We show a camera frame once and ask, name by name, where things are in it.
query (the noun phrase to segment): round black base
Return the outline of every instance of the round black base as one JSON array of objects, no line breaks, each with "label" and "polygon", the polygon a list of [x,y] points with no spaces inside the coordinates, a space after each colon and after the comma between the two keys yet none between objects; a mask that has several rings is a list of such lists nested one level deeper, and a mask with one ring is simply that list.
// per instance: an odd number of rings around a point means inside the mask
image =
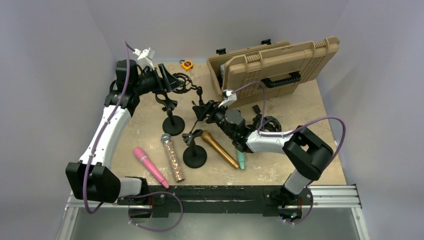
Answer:
[{"label": "round black base", "polygon": [[182,160],[184,161],[185,165],[187,165],[187,167],[198,169],[205,165],[208,154],[206,153],[206,150],[199,145],[195,145],[194,149],[196,151],[196,156],[193,156],[192,149],[187,147],[182,154]]},{"label": "round black base", "polygon": [[172,116],[172,118],[175,122],[175,125],[172,125],[170,118],[167,117],[162,123],[162,129],[163,132],[166,134],[169,134],[171,136],[177,136],[184,131],[186,124],[184,123],[184,120],[179,116],[174,115]]}]

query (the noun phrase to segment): sequined microphone handle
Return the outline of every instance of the sequined microphone handle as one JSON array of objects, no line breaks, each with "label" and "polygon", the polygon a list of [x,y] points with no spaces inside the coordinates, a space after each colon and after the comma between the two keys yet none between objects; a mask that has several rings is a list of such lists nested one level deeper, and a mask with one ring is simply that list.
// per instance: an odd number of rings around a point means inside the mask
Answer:
[{"label": "sequined microphone handle", "polygon": [[173,177],[177,183],[184,181],[183,171],[181,170],[181,165],[177,158],[177,153],[175,152],[171,135],[165,133],[160,138],[160,141],[165,148],[166,155],[168,156],[169,164],[172,169]]}]

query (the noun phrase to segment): gray floor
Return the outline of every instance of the gray floor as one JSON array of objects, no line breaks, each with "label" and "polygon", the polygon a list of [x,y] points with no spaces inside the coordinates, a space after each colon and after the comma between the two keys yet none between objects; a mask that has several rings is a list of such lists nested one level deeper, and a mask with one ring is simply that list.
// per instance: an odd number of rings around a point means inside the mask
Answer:
[{"label": "gray floor", "polygon": [[[80,208],[73,240],[359,240],[350,208],[315,208],[294,227],[278,217],[260,214],[184,214],[181,223],[167,232],[149,232],[128,224],[128,209],[101,208],[90,215]],[[171,226],[178,214],[147,219],[148,227]]]}]

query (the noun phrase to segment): gold microphone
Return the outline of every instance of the gold microphone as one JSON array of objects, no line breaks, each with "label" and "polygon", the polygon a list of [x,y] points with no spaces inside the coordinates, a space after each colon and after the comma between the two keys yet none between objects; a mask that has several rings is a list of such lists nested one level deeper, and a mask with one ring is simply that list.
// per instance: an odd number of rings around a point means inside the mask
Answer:
[{"label": "gold microphone", "polygon": [[240,167],[239,163],[234,160],[234,158],[227,151],[225,151],[225,149],[215,140],[209,131],[203,130],[201,139],[203,139],[203,141],[215,149],[215,151],[217,151],[218,154],[221,155],[221,157],[233,168],[238,169]]}]

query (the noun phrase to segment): pink microphone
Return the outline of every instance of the pink microphone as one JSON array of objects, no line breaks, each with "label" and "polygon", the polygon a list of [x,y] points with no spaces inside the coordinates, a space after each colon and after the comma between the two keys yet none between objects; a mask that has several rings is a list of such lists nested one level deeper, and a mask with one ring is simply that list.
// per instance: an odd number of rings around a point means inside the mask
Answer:
[{"label": "pink microphone", "polygon": [[152,161],[150,161],[149,157],[147,156],[146,152],[141,147],[136,147],[134,150],[132,150],[135,157],[140,160],[140,162],[147,168],[147,170],[153,175],[153,177],[160,183],[162,186],[164,186],[166,189],[170,188],[170,185],[168,184],[165,177],[162,175],[162,173],[158,170],[158,168],[153,164]]}]

